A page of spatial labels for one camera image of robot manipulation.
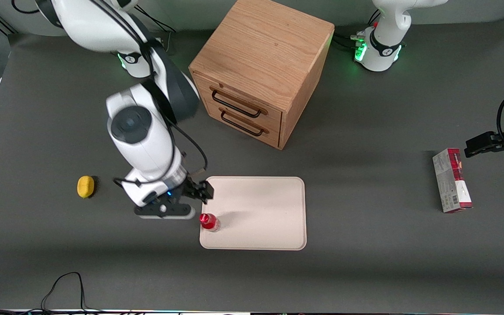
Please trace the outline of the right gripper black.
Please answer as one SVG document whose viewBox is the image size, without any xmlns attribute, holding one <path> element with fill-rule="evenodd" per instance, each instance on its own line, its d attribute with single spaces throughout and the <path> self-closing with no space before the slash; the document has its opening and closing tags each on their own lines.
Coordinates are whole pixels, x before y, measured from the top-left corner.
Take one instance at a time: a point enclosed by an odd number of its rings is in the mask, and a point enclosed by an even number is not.
<svg viewBox="0 0 504 315">
<path fill-rule="evenodd" d="M 194 182 L 192 178 L 185 178 L 178 187 L 174 188 L 174 203 L 181 203 L 183 197 L 200 200 L 206 205 L 214 198 L 214 188 L 208 181 Z"/>
</svg>

